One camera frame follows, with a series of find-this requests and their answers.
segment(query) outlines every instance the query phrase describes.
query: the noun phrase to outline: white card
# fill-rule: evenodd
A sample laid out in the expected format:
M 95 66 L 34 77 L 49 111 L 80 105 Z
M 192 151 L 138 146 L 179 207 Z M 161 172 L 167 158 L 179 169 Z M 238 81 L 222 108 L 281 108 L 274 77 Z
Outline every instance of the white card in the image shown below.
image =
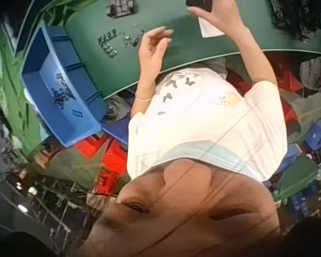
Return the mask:
M 200 24 L 202 37 L 214 37 L 225 35 L 222 31 L 214 27 L 209 21 L 199 18 L 198 23 Z

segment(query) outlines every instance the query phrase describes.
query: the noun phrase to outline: black phone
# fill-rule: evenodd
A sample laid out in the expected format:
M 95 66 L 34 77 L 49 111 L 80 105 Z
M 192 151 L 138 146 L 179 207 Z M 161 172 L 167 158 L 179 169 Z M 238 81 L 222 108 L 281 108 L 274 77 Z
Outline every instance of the black phone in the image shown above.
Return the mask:
M 195 6 L 211 12 L 213 8 L 213 0 L 186 0 L 187 6 Z

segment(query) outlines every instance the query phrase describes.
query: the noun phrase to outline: green table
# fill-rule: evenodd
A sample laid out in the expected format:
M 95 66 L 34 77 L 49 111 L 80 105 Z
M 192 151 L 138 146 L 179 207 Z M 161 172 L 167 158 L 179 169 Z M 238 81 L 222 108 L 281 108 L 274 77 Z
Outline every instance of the green table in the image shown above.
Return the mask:
M 118 50 L 114 59 L 99 47 L 97 37 L 112 28 L 130 36 L 139 34 L 142 29 L 147 31 L 158 26 L 174 29 L 173 41 L 164 59 L 164 71 L 207 58 L 238 53 L 237 47 L 226 36 L 203 39 L 197 18 L 186 11 L 185 0 L 136 2 L 136 14 L 113 19 L 105 15 L 105 7 L 110 1 L 99 0 L 74 14 L 65 25 L 89 76 L 104 97 L 134 84 L 139 78 L 137 48 L 125 48 L 122 36 L 110 41 Z M 262 49 L 321 53 L 321 31 L 306 44 L 273 26 L 268 0 L 237 0 L 237 3 L 245 24 Z

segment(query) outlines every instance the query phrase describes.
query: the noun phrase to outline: bracelet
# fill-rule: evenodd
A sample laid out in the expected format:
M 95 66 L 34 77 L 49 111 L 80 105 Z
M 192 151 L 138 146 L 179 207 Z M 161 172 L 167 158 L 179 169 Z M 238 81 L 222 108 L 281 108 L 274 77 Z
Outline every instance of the bracelet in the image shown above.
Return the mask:
M 140 99 L 137 95 L 135 95 L 135 99 L 136 100 L 138 100 L 138 101 L 140 101 L 140 102 L 149 102 L 149 101 L 151 101 L 152 100 L 152 97 L 151 98 L 149 98 L 149 99 Z

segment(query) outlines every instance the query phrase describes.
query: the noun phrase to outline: white t-shirt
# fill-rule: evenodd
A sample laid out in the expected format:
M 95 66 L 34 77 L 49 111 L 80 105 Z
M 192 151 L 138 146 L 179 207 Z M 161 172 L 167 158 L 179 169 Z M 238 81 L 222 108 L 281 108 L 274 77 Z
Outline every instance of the white t-shirt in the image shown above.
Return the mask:
M 132 179 L 181 157 L 268 180 L 287 152 L 277 87 L 262 81 L 242 97 L 208 68 L 168 74 L 145 114 L 129 123 L 127 170 Z

